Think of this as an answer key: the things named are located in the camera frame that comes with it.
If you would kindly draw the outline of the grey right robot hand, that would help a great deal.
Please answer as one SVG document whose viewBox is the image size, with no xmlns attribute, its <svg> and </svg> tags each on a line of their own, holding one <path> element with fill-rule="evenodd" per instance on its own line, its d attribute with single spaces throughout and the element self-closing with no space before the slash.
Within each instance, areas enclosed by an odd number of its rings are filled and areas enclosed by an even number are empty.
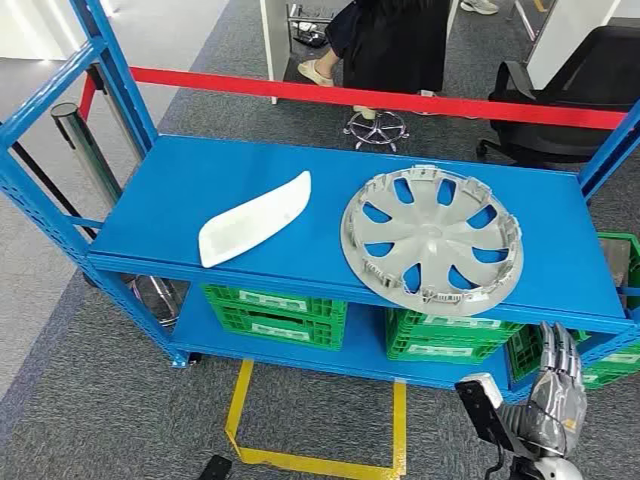
<svg viewBox="0 0 640 480">
<path fill-rule="evenodd" d="M 566 456 L 577 445 L 587 410 L 582 360 L 564 326 L 542 322 L 540 368 L 523 410 L 521 435 Z"/>
</svg>

